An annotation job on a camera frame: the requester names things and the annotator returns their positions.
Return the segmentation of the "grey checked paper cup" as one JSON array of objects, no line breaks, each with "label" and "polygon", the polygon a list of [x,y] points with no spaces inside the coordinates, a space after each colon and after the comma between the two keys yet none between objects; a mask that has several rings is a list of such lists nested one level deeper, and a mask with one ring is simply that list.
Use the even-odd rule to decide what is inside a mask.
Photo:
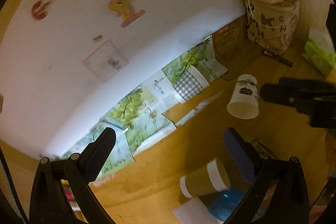
[{"label": "grey checked paper cup", "polygon": [[191,98],[201,94],[208,86],[209,82],[193,65],[173,84],[176,98],[180,103],[185,103]]}]

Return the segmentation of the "blue plastic cup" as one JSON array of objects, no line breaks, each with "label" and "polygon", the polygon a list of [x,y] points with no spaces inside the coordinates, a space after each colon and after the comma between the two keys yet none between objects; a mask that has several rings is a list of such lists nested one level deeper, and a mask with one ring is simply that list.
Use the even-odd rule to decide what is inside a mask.
[{"label": "blue plastic cup", "polygon": [[225,222],[244,198],[245,193],[238,190],[224,190],[207,206],[208,211],[218,220]]}]

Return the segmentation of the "olive green paper cup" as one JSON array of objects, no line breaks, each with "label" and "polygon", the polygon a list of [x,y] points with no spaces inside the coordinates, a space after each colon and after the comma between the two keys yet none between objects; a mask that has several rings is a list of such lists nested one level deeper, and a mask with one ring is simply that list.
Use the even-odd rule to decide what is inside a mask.
[{"label": "olive green paper cup", "polygon": [[189,199],[231,189],[231,181],[222,162],[215,158],[179,180],[182,194]]}]

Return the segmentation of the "white leaf print paper cup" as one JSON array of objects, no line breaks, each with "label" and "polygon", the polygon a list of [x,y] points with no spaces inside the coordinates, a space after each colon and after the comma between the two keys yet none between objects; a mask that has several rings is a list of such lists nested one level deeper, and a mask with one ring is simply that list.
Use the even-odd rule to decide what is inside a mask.
[{"label": "white leaf print paper cup", "polygon": [[238,77],[227,111],[235,118],[250,120],[259,114],[257,79],[244,74]]}]

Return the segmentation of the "white plastic cup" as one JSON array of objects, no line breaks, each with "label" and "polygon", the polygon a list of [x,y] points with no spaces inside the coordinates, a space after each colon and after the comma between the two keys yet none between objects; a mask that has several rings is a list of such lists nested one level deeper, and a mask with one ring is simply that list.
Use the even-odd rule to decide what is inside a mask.
[{"label": "white plastic cup", "polygon": [[183,224],[217,224],[217,219],[208,211],[199,198],[193,198],[173,210],[173,214]]}]

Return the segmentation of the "green tissue pack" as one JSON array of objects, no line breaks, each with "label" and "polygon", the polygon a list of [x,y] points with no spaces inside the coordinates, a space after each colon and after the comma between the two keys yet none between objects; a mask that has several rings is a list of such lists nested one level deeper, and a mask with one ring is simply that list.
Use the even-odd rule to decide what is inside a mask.
[{"label": "green tissue pack", "polygon": [[310,28],[302,57],[328,77],[335,69],[335,46],[330,34]]}]

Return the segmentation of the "black pen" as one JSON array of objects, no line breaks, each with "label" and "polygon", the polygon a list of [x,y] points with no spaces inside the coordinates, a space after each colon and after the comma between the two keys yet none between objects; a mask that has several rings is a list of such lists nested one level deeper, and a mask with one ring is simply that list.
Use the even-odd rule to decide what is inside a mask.
[{"label": "black pen", "polygon": [[262,51],[262,54],[263,54],[264,56],[270,57],[270,58],[272,58],[272,59],[278,61],[279,63],[282,63],[282,64],[284,64],[284,65],[286,65],[286,66],[288,66],[288,67],[290,67],[290,68],[293,67],[293,62],[291,62],[291,61],[289,61],[289,60],[287,60],[287,59],[281,57],[280,55],[278,55],[278,54],[276,54],[276,53],[273,53],[273,52],[268,51],[268,50],[263,50],[263,51]]}]

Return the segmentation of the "letter print fabric bag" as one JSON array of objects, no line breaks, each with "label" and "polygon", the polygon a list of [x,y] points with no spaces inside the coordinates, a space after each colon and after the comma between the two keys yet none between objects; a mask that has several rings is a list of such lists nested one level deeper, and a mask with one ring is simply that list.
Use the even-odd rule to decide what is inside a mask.
[{"label": "letter print fabric bag", "polygon": [[244,0],[247,11],[247,37],[278,55],[290,46],[299,19],[299,0],[267,4]]}]

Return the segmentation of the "brown drawing card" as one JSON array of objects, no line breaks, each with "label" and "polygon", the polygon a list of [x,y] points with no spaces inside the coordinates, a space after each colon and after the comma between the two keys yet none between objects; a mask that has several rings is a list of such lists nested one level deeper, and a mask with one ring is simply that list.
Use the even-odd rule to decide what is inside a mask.
[{"label": "brown drawing card", "polygon": [[243,15],[212,34],[214,52],[219,60],[227,62],[242,53],[243,43],[247,41],[246,26],[247,17]]}]

